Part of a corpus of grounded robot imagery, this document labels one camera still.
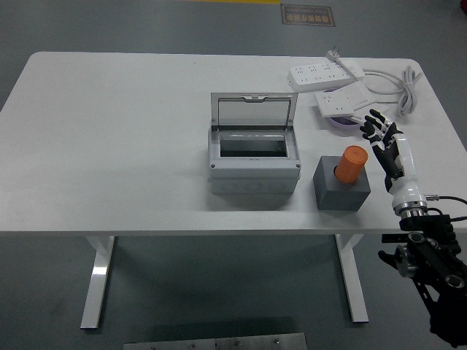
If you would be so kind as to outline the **robot right hand white black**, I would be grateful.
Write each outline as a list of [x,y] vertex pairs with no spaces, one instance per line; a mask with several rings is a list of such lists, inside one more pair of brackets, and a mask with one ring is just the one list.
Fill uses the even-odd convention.
[[385,172],[385,188],[393,197],[395,215],[402,219],[426,215],[426,197],[418,186],[414,158],[406,135],[395,122],[371,109],[360,126]]

